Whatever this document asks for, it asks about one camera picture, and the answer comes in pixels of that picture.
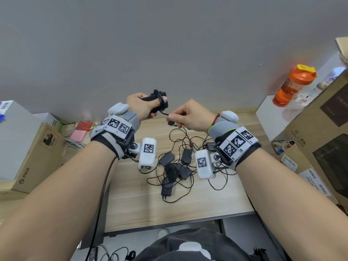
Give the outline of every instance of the desk surface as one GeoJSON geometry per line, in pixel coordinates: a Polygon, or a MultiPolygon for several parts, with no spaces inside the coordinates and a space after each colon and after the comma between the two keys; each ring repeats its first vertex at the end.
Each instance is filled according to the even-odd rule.
{"type": "MultiPolygon", "coordinates": [[[[275,155],[256,114],[240,113],[238,115],[240,118],[238,124],[245,126],[253,133],[259,139],[263,149],[275,155]]],[[[176,127],[169,127],[164,118],[143,121],[141,128],[135,135],[135,140],[141,142],[144,137],[155,138],[157,140],[156,156],[158,157],[159,154],[172,149],[173,142],[169,140],[168,135],[174,128],[176,127]]],[[[205,133],[191,130],[188,131],[188,135],[189,137],[206,137],[205,133]]],[[[179,130],[172,132],[173,140],[183,137],[184,133],[179,130]]],[[[202,145],[202,140],[198,138],[195,138],[194,142],[198,146],[202,145]]],[[[179,154],[180,145],[177,143],[172,151],[176,157],[179,154]]],[[[74,154],[74,150],[69,151],[69,149],[65,156],[66,159],[71,158],[74,154]]],[[[195,165],[194,159],[192,159],[191,165],[195,165]]],[[[151,186],[146,183],[148,177],[156,176],[155,172],[141,174],[137,166],[138,164],[130,159],[121,160],[117,166],[117,171],[110,183],[106,233],[196,219],[240,215],[253,211],[238,175],[228,176],[227,185],[221,191],[215,191],[209,185],[208,180],[200,180],[198,175],[194,175],[194,185],[191,192],[179,201],[169,204],[162,201],[161,186],[151,186]]],[[[158,168],[159,175],[161,175],[164,169],[162,166],[158,168]]],[[[158,184],[158,180],[152,179],[152,183],[158,184]]],[[[185,186],[190,184],[189,180],[181,183],[185,186]]],[[[225,184],[224,175],[218,173],[216,178],[211,180],[211,184],[215,188],[223,187],[225,184]]],[[[176,200],[187,192],[188,189],[176,185],[173,188],[172,196],[168,197],[167,201],[176,200]]],[[[0,202],[0,222],[18,207],[21,201],[0,202]]]]}

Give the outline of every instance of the gray wall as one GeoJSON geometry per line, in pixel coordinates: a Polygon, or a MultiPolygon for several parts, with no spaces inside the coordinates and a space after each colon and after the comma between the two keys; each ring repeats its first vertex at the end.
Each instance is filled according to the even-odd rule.
{"type": "Polygon", "coordinates": [[[348,0],[1,0],[0,100],[102,119],[154,88],[169,110],[257,107],[348,35],[348,0]]]}

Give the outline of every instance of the pink notebook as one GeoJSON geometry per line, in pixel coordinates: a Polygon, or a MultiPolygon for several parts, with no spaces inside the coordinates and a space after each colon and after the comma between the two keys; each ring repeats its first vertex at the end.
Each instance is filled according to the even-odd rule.
{"type": "Polygon", "coordinates": [[[87,134],[87,131],[75,130],[70,138],[75,142],[82,142],[87,134]]]}

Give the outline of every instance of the forearm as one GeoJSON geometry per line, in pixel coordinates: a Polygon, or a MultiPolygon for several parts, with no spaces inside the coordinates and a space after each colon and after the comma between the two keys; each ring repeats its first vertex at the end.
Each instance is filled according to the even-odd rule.
{"type": "Polygon", "coordinates": [[[347,217],[324,195],[262,149],[236,170],[259,215],[293,260],[347,259],[347,217]]]}
{"type": "Polygon", "coordinates": [[[41,183],[0,226],[0,260],[69,260],[93,219],[114,158],[93,141],[41,183]]]}

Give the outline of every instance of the hand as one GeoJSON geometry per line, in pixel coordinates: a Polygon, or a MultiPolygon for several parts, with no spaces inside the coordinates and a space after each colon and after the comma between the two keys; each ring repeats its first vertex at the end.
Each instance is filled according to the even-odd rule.
{"type": "MultiPolygon", "coordinates": [[[[141,99],[147,96],[148,95],[140,92],[127,97],[126,104],[129,105],[129,110],[138,115],[139,122],[153,118],[157,115],[157,113],[150,113],[150,111],[160,105],[159,99],[152,100],[150,102],[141,99]]],[[[163,96],[163,100],[164,102],[167,102],[167,97],[163,96]]]]}
{"type": "Polygon", "coordinates": [[[211,123],[216,115],[200,105],[195,100],[189,100],[184,105],[174,110],[167,118],[167,121],[174,121],[177,127],[182,126],[195,131],[208,132],[211,123]]]}

